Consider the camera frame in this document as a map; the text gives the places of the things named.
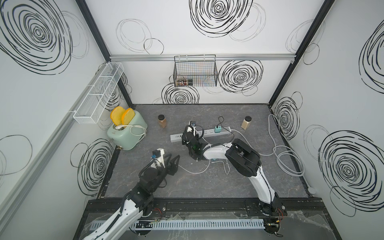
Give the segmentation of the yellow toast slice left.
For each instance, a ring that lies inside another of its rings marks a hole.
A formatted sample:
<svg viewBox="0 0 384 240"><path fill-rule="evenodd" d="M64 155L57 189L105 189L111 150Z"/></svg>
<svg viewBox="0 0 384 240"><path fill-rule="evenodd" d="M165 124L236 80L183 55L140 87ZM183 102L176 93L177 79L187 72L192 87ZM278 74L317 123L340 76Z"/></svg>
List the yellow toast slice left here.
<svg viewBox="0 0 384 240"><path fill-rule="evenodd" d="M122 124L122 116L125 111L126 110L121 106L118 106L111 111L110 118L115 126Z"/></svg>

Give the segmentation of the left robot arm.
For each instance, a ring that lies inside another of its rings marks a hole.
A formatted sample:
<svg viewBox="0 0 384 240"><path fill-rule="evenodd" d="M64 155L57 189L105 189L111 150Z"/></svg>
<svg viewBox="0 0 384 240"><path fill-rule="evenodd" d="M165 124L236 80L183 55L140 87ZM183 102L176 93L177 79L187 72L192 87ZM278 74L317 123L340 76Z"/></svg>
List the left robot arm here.
<svg viewBox="0 0 384 240"><path fill-rule="evenodd" d="M120 207L85 240L118 240L134 222L151 214L154 208L154 192L168 175L178 171L180 156L172 154L152 155L150 162L139 172L139 181L126 193Z"/></svg>

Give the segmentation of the beige spice jar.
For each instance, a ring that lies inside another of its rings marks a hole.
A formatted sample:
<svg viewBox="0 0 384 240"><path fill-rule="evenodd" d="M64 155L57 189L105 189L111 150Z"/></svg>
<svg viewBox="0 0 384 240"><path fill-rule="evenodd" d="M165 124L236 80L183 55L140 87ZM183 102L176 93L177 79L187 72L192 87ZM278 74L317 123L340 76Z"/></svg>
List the beige spice jar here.
<svg viewBox="0 0 384 240"><path fill-rule="evenodd" d="M244 118L242 124L241 124L241 128L242 128L243 130L246 130L246 129L249 127L251 121L252 121L252 117L251 117L251 116L246 116L246 117Z"/></svg>

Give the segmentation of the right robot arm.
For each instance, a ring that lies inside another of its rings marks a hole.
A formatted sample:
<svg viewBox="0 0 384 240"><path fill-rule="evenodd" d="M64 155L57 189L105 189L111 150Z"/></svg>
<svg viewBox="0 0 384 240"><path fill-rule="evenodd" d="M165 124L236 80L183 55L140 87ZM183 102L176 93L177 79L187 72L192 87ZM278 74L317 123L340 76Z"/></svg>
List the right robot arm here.
<svg viewBox="0 0 384 240"><path fill-rule="evenodd" d="M189 150L189 155L197 161L228 160L243 176L247 177L255 188L260 202L260 209L266 215L276 213L283 216L282 202L271 187L264 174L260 154L240 139L226 144L203 144L193 125L187 125L182 135L182 144Z"/></svg>

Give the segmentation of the brown spice jar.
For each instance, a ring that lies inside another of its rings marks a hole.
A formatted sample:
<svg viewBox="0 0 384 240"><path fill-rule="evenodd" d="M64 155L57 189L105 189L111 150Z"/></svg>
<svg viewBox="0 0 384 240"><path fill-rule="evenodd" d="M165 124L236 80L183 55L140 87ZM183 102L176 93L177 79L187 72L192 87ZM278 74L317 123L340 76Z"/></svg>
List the brown spice jar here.
<svg viewBox="0 0 384 240"><path fill-rule="evenodd" d="M167 120L166 120L164 115L158 115L158 122L159 122L159 125L162 128L166 128L167 127Z"/></svg>

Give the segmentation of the mint green toaster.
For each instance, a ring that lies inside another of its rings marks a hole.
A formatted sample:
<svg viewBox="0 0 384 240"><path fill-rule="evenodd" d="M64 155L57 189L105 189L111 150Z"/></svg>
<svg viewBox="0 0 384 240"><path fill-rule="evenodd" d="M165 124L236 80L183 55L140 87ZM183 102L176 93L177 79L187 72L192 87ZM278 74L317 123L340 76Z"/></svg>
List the mint green toaster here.
<svg viewBox="0 0 384 240"><path fill-rule="evenodd" d="M116 129L115 125L110 126L107 136L123 150L132 150L147 134L148 125L142 115L135 111L135 117L128 126Z"/></svg>

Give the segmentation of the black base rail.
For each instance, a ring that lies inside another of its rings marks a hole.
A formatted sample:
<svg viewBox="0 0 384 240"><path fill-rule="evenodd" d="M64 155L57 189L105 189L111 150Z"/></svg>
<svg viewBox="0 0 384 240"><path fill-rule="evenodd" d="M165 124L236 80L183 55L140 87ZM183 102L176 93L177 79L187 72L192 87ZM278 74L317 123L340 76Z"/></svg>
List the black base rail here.
<svg viewBox="0 0 384 240"><path fill-rule="evenodd" d="M155 198L144 208L144 215L169 217L176 213L241 212L248 217L287 216L290 211L322 210L324 202L320 198L281 198L272 207L259 202L257 198Z"/></svg>

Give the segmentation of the yellow toast slice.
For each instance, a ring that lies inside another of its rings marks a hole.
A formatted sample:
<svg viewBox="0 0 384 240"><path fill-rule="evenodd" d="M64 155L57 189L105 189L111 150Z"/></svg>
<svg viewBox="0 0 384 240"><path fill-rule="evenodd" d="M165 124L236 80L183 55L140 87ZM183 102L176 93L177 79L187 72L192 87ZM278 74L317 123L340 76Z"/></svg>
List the yellow toast slice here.
<svg viewBox="0 0 384 240"><path fill-rule="evenodd" d="M128 108L122 114L122 125L128 125L131 120L135 117L135 111L132 108Z"/></svg>
<svg viewBox="0 0 384 240"><path fill-rule="evenodd" d="M121 106L118 106L111 111L110 118L115 126L122 124L122 116L125 111L126 110Z"/></svg>

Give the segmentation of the yellow toast slice right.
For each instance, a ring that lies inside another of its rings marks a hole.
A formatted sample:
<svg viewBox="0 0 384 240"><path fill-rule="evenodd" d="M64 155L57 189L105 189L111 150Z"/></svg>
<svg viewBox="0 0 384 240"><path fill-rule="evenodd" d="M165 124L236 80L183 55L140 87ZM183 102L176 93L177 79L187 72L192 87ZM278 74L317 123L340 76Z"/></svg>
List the yellow toast slice right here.
<svg viewBox="0 0 384 240"><path fill-rule="evenodd" d="M128 108L122 114L122 125L128 125L131 120L135 117L135 111L132 108Z"/></svg>

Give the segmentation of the white power strip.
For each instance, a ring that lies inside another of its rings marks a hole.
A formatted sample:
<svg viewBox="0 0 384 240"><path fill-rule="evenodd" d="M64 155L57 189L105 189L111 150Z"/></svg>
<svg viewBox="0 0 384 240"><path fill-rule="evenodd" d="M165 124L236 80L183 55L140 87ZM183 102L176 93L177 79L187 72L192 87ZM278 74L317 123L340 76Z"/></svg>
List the white power strip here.
<svg viewBox="0 0 384 240"><path fill-rule="evenodd" d="M215 132L215 129L208 129L204 130L204 138L209 138L209 137L217 137L217 136L223 136L223 135L231 135L231 128L227 127L228 130L222 129L219 133ZM182 136L183 133L180 134L173 134L170 135L170 140L172 143L177 143L182 141Z"/></svg>

